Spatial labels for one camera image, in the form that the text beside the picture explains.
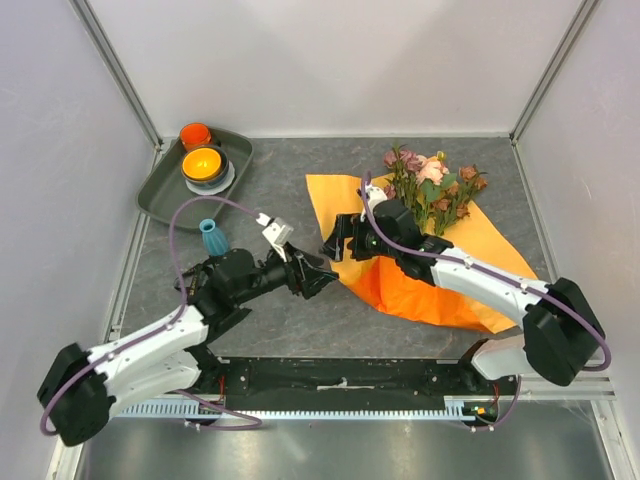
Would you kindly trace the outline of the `orange flower bouquet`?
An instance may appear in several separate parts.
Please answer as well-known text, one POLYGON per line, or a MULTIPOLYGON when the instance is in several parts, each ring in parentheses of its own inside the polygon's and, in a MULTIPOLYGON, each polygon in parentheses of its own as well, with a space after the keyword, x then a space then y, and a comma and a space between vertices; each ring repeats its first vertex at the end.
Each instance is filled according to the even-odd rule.
POLYGON ((469 217, 471 203, 488 186, 477 166, 451 168, 443 151, 427 157, 396 144, 383 162, 390 172, 387 197, 400 200, 420 229, 436 236, 469 217))

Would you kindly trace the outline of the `orange wrapping paper sheet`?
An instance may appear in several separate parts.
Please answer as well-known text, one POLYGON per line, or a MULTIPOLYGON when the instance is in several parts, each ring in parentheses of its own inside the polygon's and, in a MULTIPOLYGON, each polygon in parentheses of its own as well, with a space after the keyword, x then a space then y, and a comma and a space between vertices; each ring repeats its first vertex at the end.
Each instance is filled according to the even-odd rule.
MULTIPOLYGON (((360 180, 354 176, 308 174, 306 185, 323 239, 331 234, 338 214, 363 210, 356 193, 360 180)), ((536 276, 476 204, 470 206, 469 216, 445 232, 444 238, 495 267, 527 278, 536 276)), ((331 267, 343 285, 381 313, 492 334, 515 326, 506 316, 470 297, 405 276, 389 258, 357 262, 346 251, 344 260, 332 262, 331 267)))

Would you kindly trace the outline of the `black ribbon with gold text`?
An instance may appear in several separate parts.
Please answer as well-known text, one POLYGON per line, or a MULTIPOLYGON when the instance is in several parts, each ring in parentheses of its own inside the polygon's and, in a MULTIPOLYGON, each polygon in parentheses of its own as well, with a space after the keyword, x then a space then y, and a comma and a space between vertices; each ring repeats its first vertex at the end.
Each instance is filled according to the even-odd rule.
POLYGON ((186 291, 186 298, 190 300, 196 295, 198 290, 204 286, 213 273, 214 258, 210 257, 203 262, 199 262, 181 273, 173 282, 173 289, 180 291, 180 281, 183 281, 186 291))

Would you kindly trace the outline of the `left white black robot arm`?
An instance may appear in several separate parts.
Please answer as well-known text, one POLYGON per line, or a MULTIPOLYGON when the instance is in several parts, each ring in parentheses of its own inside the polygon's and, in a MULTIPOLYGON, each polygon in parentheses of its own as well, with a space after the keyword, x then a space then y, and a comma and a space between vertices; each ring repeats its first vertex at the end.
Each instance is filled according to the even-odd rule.
POLYGON ((292 245, 263 260, 233 249, 206 260, 204 271, 204 283, 160 320, 115 341, 89 349, 71 343, 57 353, 37 391, 43 435, 76 446, 135 403, 191 387, 211 392, 220 371, 208 346, 246 318, 246 302, 281 287, 310 299, 339 278, 292 245))

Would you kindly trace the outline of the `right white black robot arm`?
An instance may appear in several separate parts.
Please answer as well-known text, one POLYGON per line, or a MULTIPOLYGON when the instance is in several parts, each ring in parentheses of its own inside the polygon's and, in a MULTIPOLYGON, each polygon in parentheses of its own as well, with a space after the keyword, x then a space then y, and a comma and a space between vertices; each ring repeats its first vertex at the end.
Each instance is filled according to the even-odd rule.
POLYGON ((469 348, 457 371, 469 393, 529 373, 567 386, 581 372, 609 367, 604 330, 569 279, 548 283, 481 262, 446 239, 422 233, 397 200, 338 214, 322 233, 322 252, 340 281, 383 313, 491 333, 519 329, 516 336, 469 348))

